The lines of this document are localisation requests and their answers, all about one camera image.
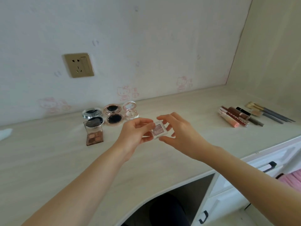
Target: pink fabric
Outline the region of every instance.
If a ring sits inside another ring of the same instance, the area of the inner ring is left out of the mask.
[[[301,169],[287,175],[282,175],[278,180],[288,184],[301,193]]]

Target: hand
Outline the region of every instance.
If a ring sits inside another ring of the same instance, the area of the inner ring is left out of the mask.
[[[188,121],[175,112],[158,116],[157,119],[162,120],[163,124],[169,123],[166,129],[167,131],[173,129],[174,133],[171,136],[175,137],[163,136],[159,137],[159,140],[173,146],[190,158],[205,162],[210,157],[211,151],[217,148],[201,137]]]
[[[154,127],[155,123],[148,118],[135,118],[127,121],[123,124],[120,135],[113,146],[124,151],[127,161],[139,144],[153,139],[150,130]]]

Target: electrical outlet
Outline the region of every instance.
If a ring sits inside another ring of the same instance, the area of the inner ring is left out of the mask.
[[[88,53],[65,54],[64,56],[73,78],[94,76]]]

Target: desk surface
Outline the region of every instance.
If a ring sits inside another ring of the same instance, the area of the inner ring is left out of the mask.
[[[249,101],[297,122],[281,125],[262,117],[264,127],[232,128],[218,116],[221,105],[243,107]],[[137,111],[151,119],[176,111],[209,142],[239,158],[301,136],[299,117],[227,86],[141,100]],[[0,141],[0,219],[4,225],[20,225],[107,150],[121,130],[121,125],[104,126],[104,142],[87,147],[83,121],[81,113],[73,113],[0,128],[13,128],[12,136]],[[121,168],[90,225],[119,224],[150,199],[211,170],[158,140],[142,144]]]

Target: drawer handle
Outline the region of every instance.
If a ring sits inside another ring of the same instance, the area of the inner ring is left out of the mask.
[[[263,173],[266,173],[266,172],[268,172],[270,170],[273,170],[277,166],[277,163],[275,163],[274,161],[269,162],[269,164],[271,165],[271,167],[269,169],[263,171]]]
[[[208,216],[209,216],[209,214],[208,214],[208,212],[205,210],[204,211],[204,213],[205,213],[205,216],[206,216],[206,218],[205,218],[205,220],[204,221],[202,221],[201,219],[199,219],[199,222],[200,222],[200,224],[203,224],[203,223],[205,223],[206,222],[206,220],[207,220],[207,218],[208,218]]]

